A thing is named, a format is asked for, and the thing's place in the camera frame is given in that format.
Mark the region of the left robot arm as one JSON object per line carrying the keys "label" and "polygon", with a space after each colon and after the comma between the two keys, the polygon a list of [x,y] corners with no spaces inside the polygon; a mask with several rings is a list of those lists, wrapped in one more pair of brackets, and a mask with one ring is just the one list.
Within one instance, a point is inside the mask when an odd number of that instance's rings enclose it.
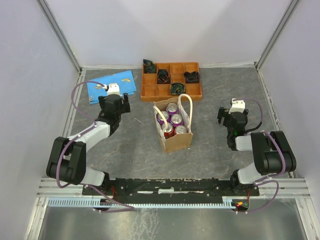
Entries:
{"label": "left robot arm", "polygon": [[87,166],[87,152],[97,143],[115,133],[121,115],[129,113],[128,94],[99,96],[101,111],[93,124],[69,137],[57,137],[51,149],[46,175],[56,179],[59,188],[69,185],[93,185],[99,195],[111,189],[109,174]]}

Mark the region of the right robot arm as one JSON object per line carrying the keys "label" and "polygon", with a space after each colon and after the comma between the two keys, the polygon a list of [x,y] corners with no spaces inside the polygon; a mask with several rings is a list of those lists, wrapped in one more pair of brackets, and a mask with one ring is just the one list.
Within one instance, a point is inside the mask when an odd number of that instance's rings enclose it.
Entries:
{"label": "right robot arm", "polygon": [[253,162],[235,170],[229,183],[231,193],[242,195],[248,184],[257,184],[268,178],[296,170],[296,157],[283,131],[250,132],[247,109],[234,110],[220,107],[217,123],[227,129],[227,146],[238,152],[252,152]]}

